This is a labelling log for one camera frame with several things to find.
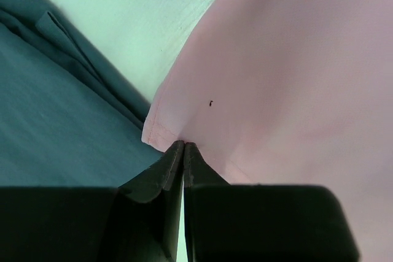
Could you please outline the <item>pink t-shirt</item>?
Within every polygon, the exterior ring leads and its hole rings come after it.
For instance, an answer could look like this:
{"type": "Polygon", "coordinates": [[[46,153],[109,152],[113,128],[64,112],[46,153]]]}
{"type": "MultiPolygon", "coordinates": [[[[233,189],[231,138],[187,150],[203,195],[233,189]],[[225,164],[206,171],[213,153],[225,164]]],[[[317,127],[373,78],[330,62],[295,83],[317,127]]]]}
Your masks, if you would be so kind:
{"type": "Polygon", "coordinates": [[[215,0],[142,141],[197,144],[232,183],[320,184],[363,261],[392,260],[392,0],[215,0]]]}

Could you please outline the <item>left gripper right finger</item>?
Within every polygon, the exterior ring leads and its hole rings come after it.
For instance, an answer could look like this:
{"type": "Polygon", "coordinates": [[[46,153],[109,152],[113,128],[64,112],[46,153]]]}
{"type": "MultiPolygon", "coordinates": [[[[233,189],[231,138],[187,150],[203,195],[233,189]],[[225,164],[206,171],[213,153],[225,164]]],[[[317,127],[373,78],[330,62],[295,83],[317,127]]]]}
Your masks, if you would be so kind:
{"type": "Polygon", "coordinates": [[[189,261],[359,261],[340,202],[317,185],[231,185],[184,150],[189,261]]]}

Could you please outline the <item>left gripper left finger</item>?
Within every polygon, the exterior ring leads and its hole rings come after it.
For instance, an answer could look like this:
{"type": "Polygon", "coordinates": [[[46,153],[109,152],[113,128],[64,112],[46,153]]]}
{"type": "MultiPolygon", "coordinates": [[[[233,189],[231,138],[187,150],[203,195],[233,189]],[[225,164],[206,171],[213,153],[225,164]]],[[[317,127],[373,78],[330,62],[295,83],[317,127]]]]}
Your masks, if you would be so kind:
{"type": "Polygon", "coordinates": [[[120,187],[2,187],[2,261],[175,261],[184,143],[120,187]]]}

